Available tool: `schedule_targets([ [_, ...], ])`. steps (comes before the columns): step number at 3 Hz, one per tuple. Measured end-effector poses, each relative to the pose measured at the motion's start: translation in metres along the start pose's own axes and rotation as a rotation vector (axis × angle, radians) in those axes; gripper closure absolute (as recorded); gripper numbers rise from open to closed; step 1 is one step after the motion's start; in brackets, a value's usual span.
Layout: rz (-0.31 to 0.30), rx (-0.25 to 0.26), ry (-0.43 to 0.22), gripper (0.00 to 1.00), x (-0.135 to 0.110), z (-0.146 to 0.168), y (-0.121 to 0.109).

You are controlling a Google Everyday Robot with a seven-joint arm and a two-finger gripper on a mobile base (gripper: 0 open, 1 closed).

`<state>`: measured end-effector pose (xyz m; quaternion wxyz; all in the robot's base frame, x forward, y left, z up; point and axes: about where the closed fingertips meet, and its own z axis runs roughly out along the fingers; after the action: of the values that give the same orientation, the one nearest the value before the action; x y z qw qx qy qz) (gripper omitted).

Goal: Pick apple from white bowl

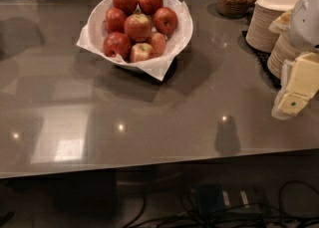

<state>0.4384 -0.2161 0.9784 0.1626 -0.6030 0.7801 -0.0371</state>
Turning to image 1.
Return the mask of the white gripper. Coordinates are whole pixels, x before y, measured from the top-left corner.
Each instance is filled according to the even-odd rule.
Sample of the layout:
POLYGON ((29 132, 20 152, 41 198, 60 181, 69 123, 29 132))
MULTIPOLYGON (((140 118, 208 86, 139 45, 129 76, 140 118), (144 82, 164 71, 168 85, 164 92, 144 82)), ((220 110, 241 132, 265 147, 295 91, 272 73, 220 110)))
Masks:
POLYGON ((277 34, 289 30, 290 43, 300 51, 310 51, 293 62, 284 62, 276 97, 277 116, 298 115, 319 91, 319 0, 299 0, 292 11, 277 17, 269 30, 277 34))

